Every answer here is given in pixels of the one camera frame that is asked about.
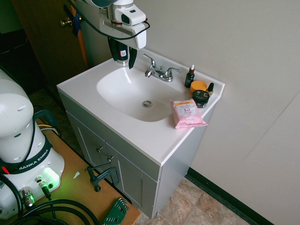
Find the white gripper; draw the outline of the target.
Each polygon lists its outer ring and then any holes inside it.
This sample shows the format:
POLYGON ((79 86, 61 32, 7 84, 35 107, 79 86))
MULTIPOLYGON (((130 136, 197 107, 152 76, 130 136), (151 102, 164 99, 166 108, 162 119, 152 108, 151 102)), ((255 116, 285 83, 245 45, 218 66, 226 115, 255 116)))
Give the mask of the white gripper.
POLYGON ((103 12, 99 13, 101 32, 108 37, 108 45, 114 61, 118 60, 118 41, 129 46, 128 67, 132 69, 137 57, 137 50, 146 46, 147 32, 144 21, 146 15, 138 8, 115 8, 114 18, 107 18, 103 12))

